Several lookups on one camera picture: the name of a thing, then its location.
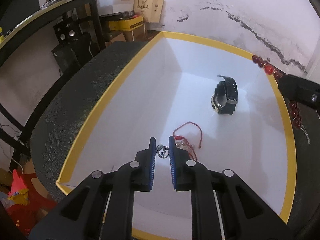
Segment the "red toy on floor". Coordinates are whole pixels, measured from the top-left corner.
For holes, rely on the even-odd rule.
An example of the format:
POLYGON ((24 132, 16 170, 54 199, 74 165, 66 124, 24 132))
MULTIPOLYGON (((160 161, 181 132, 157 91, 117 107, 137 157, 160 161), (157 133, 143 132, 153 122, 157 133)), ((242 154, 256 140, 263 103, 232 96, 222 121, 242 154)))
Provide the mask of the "red toy on floor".
POLYGON ((32 180, 37 178, 35 173, 22 174, 18 170, 12 173, 13 182, 8 200, 14 204, 7 208, 7 213, 14 225, 24 235, 29 236, 36 225, 36 215, 39 210, 52 210, 57 202, 43 197, 38 193, 32 180))

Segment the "black wrist watch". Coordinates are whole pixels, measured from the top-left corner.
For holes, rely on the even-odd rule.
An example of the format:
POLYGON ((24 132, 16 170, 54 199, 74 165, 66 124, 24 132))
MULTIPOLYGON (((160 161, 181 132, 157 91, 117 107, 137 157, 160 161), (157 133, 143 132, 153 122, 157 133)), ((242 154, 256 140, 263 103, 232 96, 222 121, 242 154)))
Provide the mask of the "black wrist watch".
POLYGON ((223 115, 233 115, 238 104, 238 88, 232 77, 218 75, 223 78, 215 90, 211 99, 212 108, 223 115))

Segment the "yellow white open box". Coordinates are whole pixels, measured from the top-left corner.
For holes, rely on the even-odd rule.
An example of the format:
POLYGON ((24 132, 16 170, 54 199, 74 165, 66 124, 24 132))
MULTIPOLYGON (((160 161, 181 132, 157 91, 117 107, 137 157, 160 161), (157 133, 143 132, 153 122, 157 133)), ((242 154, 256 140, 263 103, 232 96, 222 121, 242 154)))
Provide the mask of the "yellow white open box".
POLYGON ((239 48, 161 32, 102 94, 74 140, 56 185, 66 195, 93 171, 110 173, 156 139, 153 186, 136 191, 132 237, 193 239, 191 192, 172 184, 169 138, 211 171, 235 172, 286 224, 296 187, 296 148, 273 67, 239 48), (211 105, 218 75, 238 88, 233 115, 211 105))

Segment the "dark round textured mat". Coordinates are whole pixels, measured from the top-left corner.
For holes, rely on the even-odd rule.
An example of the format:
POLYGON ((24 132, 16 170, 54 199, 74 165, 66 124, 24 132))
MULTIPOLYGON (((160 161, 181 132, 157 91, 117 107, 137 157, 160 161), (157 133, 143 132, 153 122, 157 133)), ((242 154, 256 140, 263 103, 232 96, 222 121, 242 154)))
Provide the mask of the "dark round textured mat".
MULTIPOLYGON (((90 111, 125 66, 150 47, 148 42, 116 42, 82 68, 65 72, 41 100, 44 108, 31 134, 30 150, 36 174, 55 201, 65 196, 55 182, 90 111)), ((319 220, 319 120, 312 109, 300 109, 311 142, 294 130, 297 182, 289 226, 296 233, 319 220)))

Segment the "brown paper bag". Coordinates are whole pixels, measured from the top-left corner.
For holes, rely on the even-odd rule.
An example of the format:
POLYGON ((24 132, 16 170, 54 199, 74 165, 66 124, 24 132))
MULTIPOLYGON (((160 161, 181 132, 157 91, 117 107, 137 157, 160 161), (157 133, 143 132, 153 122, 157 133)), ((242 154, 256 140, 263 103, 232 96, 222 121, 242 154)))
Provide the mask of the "brown paper bag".
POLYGON ((134 12, 147 23, 159 23, 164 0, 134 0, 134 12))

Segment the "black desk with shelf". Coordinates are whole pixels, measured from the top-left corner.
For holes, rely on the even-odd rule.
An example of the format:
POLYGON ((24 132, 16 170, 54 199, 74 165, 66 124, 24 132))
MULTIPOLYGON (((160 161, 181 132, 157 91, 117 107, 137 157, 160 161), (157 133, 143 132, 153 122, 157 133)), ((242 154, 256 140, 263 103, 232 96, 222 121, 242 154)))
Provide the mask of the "black desk with shelf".
MULTIPOLYGON (((1 64, 3 64, 24 41, 26 41, 29 37, 31 37, 31 35, 36 33, 42 27, 46 26, 58 17, 66 14, 68 11, 84 4, 89 5, 91 16, 82 18, 81 21, 93 22, 99 49, 104 50, 106 46, 99 20, 97 0, 63 0, 47 7, 46 9, 37 11, 18 27, 16 27, 4 39, 4 41, 1 43, 1 64)), ((50 87, 48 92, 40 100, 25 125, 22 125, 20 122, 18 122, 3 106, 1 106, 1 113, 17 129, 21 131, 19 139, 15 140, 7 132, 1 129, 1 139, 10 145, 14 149, 15 153, 23 154, 29 158, 31 157, 28 141, 35 125, 51 101, 55 98, 57 93, 75 73, 76 70, 68 70, 59 77, 59 79, 52 85, 52 87, 50 87)))

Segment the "black speaker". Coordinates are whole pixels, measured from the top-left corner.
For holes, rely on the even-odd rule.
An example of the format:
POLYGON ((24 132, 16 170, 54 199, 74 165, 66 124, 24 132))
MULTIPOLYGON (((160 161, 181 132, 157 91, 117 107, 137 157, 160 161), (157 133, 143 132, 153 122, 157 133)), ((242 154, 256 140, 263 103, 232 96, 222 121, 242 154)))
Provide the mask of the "black speaker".
POLYGON ((80 38, 82 35, 79 25, 74 21, 61 21, 53 26, 59 44, 67 44, 80 38))

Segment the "yellow cardboard box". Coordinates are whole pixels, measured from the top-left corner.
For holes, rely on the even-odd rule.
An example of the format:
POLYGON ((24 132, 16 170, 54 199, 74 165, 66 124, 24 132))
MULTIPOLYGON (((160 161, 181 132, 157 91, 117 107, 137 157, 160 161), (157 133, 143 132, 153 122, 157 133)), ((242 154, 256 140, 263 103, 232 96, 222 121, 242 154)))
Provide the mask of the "yellow cardboard box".
POLYGON ((118 21, 109 21, 107 27, 111 31, 131 31, 135 27, 144 23, 142 15, 135 15, 132 18, 122 19, 118 21))

